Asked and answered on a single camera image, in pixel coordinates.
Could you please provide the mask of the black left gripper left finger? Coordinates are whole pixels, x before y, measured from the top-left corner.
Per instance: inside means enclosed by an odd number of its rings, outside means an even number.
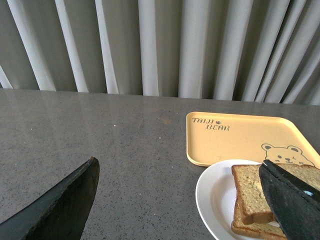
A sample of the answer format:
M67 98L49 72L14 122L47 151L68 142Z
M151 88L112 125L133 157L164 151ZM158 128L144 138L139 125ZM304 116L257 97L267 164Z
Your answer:
M91 157L30 205L2 222L2 240L79 240L99 182L100 164Z

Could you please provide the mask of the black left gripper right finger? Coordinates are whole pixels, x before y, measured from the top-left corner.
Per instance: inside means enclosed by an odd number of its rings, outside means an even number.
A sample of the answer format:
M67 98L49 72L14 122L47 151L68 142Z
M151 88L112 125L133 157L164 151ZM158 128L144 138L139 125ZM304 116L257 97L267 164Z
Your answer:
M259 167L265 199L288 240L320 238L320 191L270 160Z

